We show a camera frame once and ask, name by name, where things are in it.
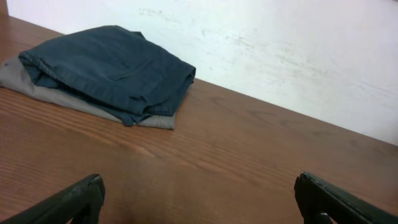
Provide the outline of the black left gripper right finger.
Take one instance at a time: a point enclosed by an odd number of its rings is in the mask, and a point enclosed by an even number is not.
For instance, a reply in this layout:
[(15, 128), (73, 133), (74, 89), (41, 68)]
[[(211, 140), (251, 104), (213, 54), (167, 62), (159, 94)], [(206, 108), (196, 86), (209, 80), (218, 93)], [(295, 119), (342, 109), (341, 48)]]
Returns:
[(395, 224), (397, 217), (343, 189), (302, 172), (294, 185), (295, 200), (304, 224)]

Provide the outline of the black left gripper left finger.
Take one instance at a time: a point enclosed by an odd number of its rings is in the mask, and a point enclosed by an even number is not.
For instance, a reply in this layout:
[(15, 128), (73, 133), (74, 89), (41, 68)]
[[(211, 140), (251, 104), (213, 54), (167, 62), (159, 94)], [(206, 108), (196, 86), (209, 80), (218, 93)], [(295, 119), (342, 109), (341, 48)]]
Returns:
[(91, 174), (1, 224), (97, 224), (105, 199), (105, 186)]

